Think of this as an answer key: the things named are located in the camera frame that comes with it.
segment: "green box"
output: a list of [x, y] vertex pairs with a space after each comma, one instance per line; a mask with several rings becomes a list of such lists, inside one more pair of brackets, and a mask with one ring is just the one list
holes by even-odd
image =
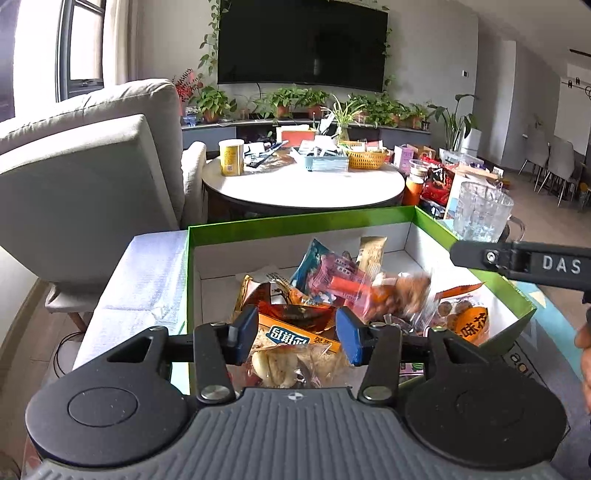
[[[336, 238], [340, 242], [342, 238], [348, 236], [359, 238], [367, 234], [388, 235], [389, 232], [398, 240], [401, 240], [406, 234], [404, 251], [410, 251], [409, 255], [415, 257], [427, 258], [430, 255], [435, 255], [437, 265], [440, 265], [441, 262], [449, 263], [448, 251], [457, 241], [457, 237], [453, 233], [416, 207], [314, 213], [190, 227], [187, 276], [187, 325], [189, 330], [202, 322], [217, 322], [227, 319], [225, 312], [220, 313], [221, 317], [213, 318], [211, 305], [206, 305], [211, 296], [217, 296], [217, 300], [212, 301], [216, 301], [218, 304], [225, 301], [229, 309], [233, 306], [236, 298], [235, 292], [228, 288], [229, 280], [222, 281], [223, 278], [257, 270], [264, 266], [264, 263], [260, 264], [261, 261], [265, 261], [264, 259], [268, 264], [278, 264], [284, 261], [283, 266], [277, 265], [280, 268], [295, 268], [306, 251], [307, 243], [315, 236], [319, 237], [320, 241], [323, 241], [322, 236], [324, 235]], [[421, 244], [422, 247], [411, 244], [413, 241]], [[349, 239], [345, 243], [350, 245], [352, 241]], [[330, 241], [325, 244], [329, 248], [334, 247]], [[356, 248], [349, 247], [349, 250], [353, 255], [357, 252]], [[259, 254], [262, 255], [262, 260], [252, 259]], [[414, 257], [413, 259], [420, 264], [420, 260]], [[238, 264], [234, 269], [231, 264], [233, 262]], [[450, 268], [450, 271], [456, 271], [454, 269], [457, 267]], [[459, 270], [467, 272], [466, 269], [458, 269], [456, 274], [460, 277], [463, 273]], [[488, 290], [504, 305], [503, 307], [499, 303], [495, 307], [497, 315], [503, 317], [502, 330], [494, 331], [493, 324], [496, 320], [493, 314], [495, 312], [491, 312], [491, 338], [482, 345], [482, 348], [488, 352], [502, 355], [509, 351], [530, 321], [535, 307], [510, 281], [500, 275], [475, 270], [470, 272], [479, 281], [485, 282]], [[434, 269], [433, 274], [435, 278], [437, 268]], [[223, 295], [218, 295], [214, 288], [215, 285], [224, 290]]]

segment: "white armchair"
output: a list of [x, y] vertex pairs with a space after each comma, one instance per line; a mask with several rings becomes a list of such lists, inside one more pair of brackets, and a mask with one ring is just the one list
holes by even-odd
[[46, 306], [96, 307], [136, 235], [202, 223], [205, 145], [183, 152], [177, 92], [142, 80], [0, 123], [0, 245], [53, 283]]

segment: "paper box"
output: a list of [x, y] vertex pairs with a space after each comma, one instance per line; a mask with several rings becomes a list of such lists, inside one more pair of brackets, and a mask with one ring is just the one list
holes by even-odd
[[387, 236], [383, 269], [432, 274], [433, 291], [485, 282], [489, 340], [481, 348], [509, 351], [534, 314], [533, 304], [506, 279], [455, 267], [449, 248], [457, 238], [415, 207], [315, 213], [189, 228], [187, 324], [227, 322], [245, 273], [273, 265], [290, 278], [315, 237], [336, 252], [357, 252], [362, 236]]
[[394, 147], [394, 167], [408, 175], [410, 173], [410, 161], [414, 158], [414, 149], [411, 147]]

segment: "sofa arm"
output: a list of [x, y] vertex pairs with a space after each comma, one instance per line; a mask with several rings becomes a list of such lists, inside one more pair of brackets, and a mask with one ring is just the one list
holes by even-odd
[[183, 170], [185, 202], [181, 228], [207, 222], [202, 180], [203, 166], [206, 162], [205, 151], [204, 143], [194, 142], [188, 150], [183, 152], [181, 168]]

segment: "window frame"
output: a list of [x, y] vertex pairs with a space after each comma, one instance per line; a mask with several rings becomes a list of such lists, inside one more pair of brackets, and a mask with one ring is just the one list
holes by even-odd
[[[72, 22], [74, 18], [74, 7], [84, 8], [102, 17], [103, 23], [101, 37], [103, 37], [105, 32], [106, 0], [101, 0], [100, 3], [100, 6], [95, 5], [89, 0], [63, 0], [61, 3], [60, 26], [57, 37], [56, 51], [56, 98], [58, 102], [77, 95], [94, 92], [95, 90], [100, 90], [104, 87], [104, 81], [102, 78], [70, 80], [70, 52], [72, 46]], [[103, 56], [102, 49], [103, 45], [101, 42], [101, 58]]]

